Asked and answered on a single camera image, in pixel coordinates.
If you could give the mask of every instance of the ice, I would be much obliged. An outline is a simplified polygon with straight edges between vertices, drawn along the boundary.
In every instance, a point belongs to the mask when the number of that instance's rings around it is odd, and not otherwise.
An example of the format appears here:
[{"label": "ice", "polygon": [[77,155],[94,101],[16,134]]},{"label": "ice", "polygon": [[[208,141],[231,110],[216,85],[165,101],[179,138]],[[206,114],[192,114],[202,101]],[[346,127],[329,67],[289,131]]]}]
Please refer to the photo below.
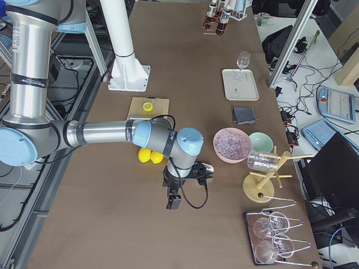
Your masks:
[{"label": "ice", "polygon": [[223,130],[214,141],[214,147],[223,157],[230,160],[240,160],[250,153],[247,140],[237,133]]}]

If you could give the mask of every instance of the glass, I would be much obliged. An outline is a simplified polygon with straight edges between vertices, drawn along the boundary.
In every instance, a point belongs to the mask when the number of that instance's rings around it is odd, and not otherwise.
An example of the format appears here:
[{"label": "glass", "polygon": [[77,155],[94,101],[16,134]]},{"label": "glass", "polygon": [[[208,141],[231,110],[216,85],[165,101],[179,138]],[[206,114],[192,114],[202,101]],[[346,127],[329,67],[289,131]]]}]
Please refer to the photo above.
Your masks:
[{"label": "glass", "polygon": [[274,172],[278,169],[278,155],[268,152],[252,151],[247,159],[248,168],[263,172]]},{"label": "glass", "polygon": [[[307,246],[299,249],[295,249],[294,242],[305,243]],[[257,261],[266,265],[270,265],[277,262],[277,263],[285,263],[289,265],[307,266],[302,263],[285,262],[279,259],[279,257],[283,259],[291,258],[295,252],[302,251],[310,247],[311,247],[311,243],[308,241],[295,240],[295,239],[291,239],[285,234],[277,234],[272,238],[271,242],[261,241],[256,246],[254,250],[254,255]]]},{"label": "glass", "polygon": [[[289,221],[299,221],[300,223],[291,226]],[[288,218],[285,214],[274,211],[267,217],[260,217],[253,225],[253,232],[259,238],[272,238],[278,234],[285,234],[289,229],[303,225],[299,219]]]},{"label": "glass", "polygon": [[[251,54],[249,52],[240,53],[240,56],[237,59],[237,66],[240,69],[240,72],[249,65],[250,59],[251,59]],[[243,80],[243,77],[241,76],[240,73],[236,74],[234,78],[237,81]]]}]

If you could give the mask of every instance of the green bowl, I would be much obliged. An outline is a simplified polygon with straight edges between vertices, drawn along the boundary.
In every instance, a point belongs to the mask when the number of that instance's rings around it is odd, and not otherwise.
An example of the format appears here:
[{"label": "green bowl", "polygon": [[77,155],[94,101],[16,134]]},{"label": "green bowl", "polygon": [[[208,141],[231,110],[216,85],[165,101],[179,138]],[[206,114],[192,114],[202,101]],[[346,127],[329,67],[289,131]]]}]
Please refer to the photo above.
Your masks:
[{"label": "green bowl", "polygon": [[273,141],[265,133],[253,133],[249,136],[253,150],[258,152],[271,152]]}]

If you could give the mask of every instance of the yellow object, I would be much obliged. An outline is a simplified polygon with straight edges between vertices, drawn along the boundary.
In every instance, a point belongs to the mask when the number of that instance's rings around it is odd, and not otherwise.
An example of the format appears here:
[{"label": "yellow object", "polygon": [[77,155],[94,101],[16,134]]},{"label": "yellow object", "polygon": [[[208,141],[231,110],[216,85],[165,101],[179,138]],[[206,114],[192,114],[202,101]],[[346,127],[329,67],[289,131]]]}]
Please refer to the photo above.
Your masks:
[{"label": "yellow object", "polygon": [[156,152],[156,151],[152,151],[152,153],[151,153],[152,163],[159,164],[162,160],[163,160],[163,154]]},{"label": "yellow object", "polygon": [[150,102],[144,103],[143,107],[144,107],[144,111],[146,112],[150,112],[153,110],[153,105]]},{"label": "yellow object", "polygon": [[139,160],[141,163],[145,163],[151,159],[151,150],[144,147],[139,150]]}]

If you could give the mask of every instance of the pink bowl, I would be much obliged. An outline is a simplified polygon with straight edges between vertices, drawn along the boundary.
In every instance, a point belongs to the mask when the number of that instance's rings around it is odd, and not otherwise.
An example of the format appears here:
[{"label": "pink bowl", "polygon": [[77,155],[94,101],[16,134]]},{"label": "pink bowl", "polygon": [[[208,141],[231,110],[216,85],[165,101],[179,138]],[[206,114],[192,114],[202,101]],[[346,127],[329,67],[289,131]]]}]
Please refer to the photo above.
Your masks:
[{"label": "pink bowl", "polygon": [[213,138],[213,147],[217,156],[230,164],[245,160],[252,151],[249,136],[237,128],[219,130]]}]

